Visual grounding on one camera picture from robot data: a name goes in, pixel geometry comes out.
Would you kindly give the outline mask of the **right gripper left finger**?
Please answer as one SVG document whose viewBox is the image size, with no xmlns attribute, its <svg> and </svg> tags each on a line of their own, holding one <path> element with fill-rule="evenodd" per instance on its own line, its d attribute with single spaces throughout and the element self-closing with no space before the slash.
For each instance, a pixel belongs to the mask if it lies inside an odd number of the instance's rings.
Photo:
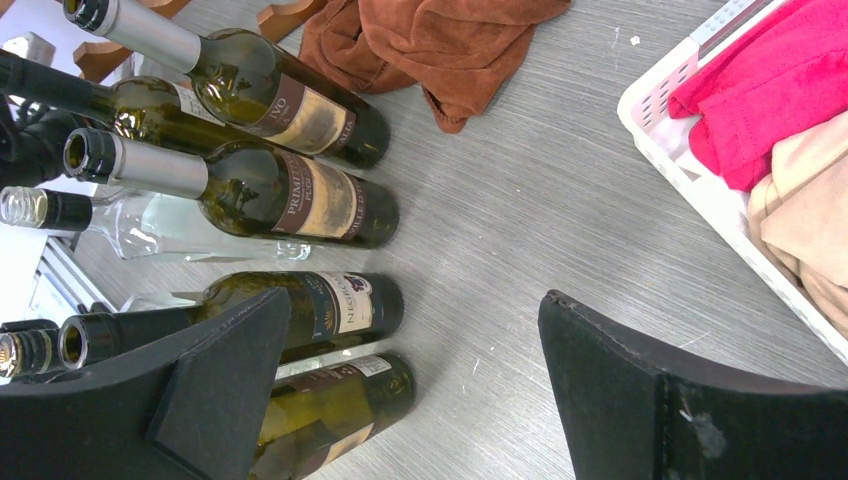
<svg viewBox="0 0 848 480">
<path fill-rule="evenodd" d="M 269 289 L 47 383 L 4 386 L 2 477 L 246 478 L 291 310 Z"/>
</svg>

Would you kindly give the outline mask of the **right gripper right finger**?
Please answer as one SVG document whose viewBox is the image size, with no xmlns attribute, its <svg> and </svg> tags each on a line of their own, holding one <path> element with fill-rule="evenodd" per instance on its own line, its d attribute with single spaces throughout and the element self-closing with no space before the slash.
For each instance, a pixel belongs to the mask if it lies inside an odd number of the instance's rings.
<svg viewBox="0 0 848 480">
<path fill-rule="evenodd" d="M 720 364 L 548 292 L 538 328 L 579 479 L 843 479 L 847 393 Z"/>
</svg>

